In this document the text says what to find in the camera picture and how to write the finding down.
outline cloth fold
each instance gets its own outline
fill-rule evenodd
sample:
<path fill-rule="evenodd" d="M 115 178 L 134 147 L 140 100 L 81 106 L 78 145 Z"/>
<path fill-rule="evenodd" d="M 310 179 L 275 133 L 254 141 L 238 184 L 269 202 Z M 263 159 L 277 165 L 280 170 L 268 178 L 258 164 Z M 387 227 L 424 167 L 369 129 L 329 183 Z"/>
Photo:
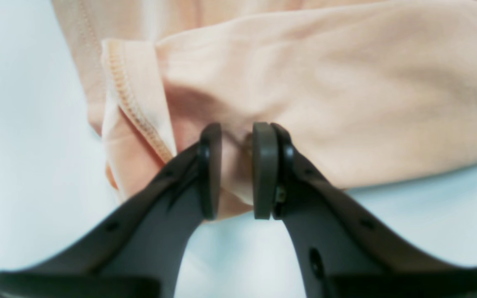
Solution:
<path fill-rule="evenodd" d="M 254 121 L 340 188 L 477 163 L 477 1 L 53 3 L 123 199 L 211 122 L 223 217 L 251 209 Z"/>

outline stitched hem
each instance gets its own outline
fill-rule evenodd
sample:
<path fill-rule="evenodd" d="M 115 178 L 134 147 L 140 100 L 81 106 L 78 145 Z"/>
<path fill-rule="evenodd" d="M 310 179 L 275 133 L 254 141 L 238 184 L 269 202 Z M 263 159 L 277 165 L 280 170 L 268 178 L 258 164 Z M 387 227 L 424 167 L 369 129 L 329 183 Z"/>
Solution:
<path fill-rule="evenodd" d="M 119 42 L 115 41 L 110 41 L 107 45 L 108 51 L 104 62 L 108 68 L 108 77 L 112 81 L 112 91 L 119 99 L 119 106 L 156 151 L 161 160 L 167 163 L 172 159 L 172 153 L 161 140 L 154 126 L 146 119 L 141 107 L 135 100 L 134 92 L 129 83 L 128 72 L 125 67 L 123 47 Z"/>

